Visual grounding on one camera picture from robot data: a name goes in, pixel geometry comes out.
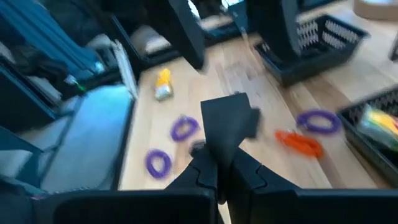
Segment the yellow crayon box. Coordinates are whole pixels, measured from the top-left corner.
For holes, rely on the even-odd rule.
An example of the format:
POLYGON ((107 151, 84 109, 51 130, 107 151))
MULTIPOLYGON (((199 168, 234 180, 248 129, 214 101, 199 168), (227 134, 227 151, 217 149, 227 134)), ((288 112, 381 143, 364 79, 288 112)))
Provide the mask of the yellow crayon box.
POLYGON ((356 128, 388 150, 398 152, 398 117, 366 105, 356 128))
POLYGON ((171 76, 171 71, 167 68, 159 72, 155 83, 156 100, 162 101, 173 95, 170 76, 171 76))

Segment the purple spiral coil keychain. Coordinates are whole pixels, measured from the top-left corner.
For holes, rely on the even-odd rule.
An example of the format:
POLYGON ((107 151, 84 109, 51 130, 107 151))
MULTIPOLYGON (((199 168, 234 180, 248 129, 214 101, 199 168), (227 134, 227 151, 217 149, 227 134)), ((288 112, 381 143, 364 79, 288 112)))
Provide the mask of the purple spiral coil keychain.
POLYGON ((304 127, 307 131, 320 134, 333 134, 341 128, 341 121, 339 117, 327 110, 308 110, 302 114, 299 114, 296 119, 297 126, 304 127), (310 122, 310 118, 313 116, 319 116, 327 119, 331 126, 329 128, 323 128, 321 126, 316 126, 310 122))
POLYGON ((195 134, 198 130, 199 130, 198 121, 192 117, 183 115, 174 122, 174 125, 170 130, 170 137, 177 142, 184 141, 193 134, 195 134), (182 127, 184 127, 186 124, 189 126, 189 129, 184 133, 179 133, 179 130, 182 127))
POLYGON ((148 170, 149 174, 151 176, 153 176, 153 178, 155 179, 163 179, 164 177, 166 177, 172 167, 172 160, 169 157, 169 155, 160 150, 160 149, 153 149, 151 151, 149 151, 146 155, 146 169, 148 170), (154 159, 162 159, 164 162, 164 166, 163 168, 161 168, 161 170, 157 170, 152 162, 154 159))

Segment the black plastic mesh basket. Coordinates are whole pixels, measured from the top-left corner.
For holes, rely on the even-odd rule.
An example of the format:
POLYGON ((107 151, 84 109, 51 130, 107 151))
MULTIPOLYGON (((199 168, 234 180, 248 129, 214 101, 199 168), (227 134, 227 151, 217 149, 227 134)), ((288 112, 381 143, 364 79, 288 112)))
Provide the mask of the black plastic mesh basket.
POLYGON ((398 188, 398 152, 388 150, 356 129, 366 105, 398 117, 398 85, 369 95, 337 112, 346 140, 352 145, 351 150, 363 156, 389 184, 398 188))
POLYGON ((303 21, 297 28, 302 56, 292 62, 278 58, 266 43, 256 44, 265 67, 283 86, 292 86, 346 63, 369 32, 329 14, 303 21))

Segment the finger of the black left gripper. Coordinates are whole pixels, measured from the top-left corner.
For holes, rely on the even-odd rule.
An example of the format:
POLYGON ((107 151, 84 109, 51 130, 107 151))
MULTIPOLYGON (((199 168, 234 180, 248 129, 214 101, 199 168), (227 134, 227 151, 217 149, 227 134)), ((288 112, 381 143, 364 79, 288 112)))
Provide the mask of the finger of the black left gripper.
POLYGON ((299 56, 297 0, 246 0, 248 23, 281 60, 299 56))
POLYGON ((169 42, 195 69, 205 63, 205 41, 187 0, 168 0, 171 6, 171 37, 169 42))

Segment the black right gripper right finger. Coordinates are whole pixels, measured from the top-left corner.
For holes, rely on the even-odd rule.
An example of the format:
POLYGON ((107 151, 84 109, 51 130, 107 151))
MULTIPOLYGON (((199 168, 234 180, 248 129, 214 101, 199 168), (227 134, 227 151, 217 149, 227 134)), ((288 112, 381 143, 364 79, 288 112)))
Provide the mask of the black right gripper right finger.
POLYGON ((232 224, 398 224, 398 190, 302 189, 238 149, 228 209, 232 224))

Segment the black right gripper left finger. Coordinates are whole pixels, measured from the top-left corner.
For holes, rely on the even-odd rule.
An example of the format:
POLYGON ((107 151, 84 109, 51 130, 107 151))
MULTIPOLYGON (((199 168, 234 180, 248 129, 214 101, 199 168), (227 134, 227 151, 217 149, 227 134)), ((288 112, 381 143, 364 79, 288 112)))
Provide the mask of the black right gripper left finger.
POLYGON ((216 175, 211 153, 202 149, 163 190, 67 194, 54 224, 218 224, 216 175))

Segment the white label plate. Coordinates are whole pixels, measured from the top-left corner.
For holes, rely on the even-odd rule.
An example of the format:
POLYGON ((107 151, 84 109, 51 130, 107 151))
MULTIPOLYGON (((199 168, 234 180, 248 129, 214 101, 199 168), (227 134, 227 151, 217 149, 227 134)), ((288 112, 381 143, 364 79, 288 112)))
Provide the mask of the white label plate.
POLYGON ((138 98, 137 85, 128 55, 122 44, 117 39, 111 41, 111 46, 118 63, 119 72, 121 74, 123 83, 125 84, 132 98, 136 99, 138 98))

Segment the orange spiral coil keychain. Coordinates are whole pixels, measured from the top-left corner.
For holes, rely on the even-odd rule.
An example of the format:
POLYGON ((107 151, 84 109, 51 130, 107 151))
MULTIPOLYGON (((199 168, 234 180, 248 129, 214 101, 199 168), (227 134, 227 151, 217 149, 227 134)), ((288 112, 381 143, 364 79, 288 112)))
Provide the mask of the orange spiral coil keychain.
POLYGON ((291 131, 276 130, 275 138, 295 151, 314 158, 323 157, 323 146, 314 138, 306 137, 291 131))

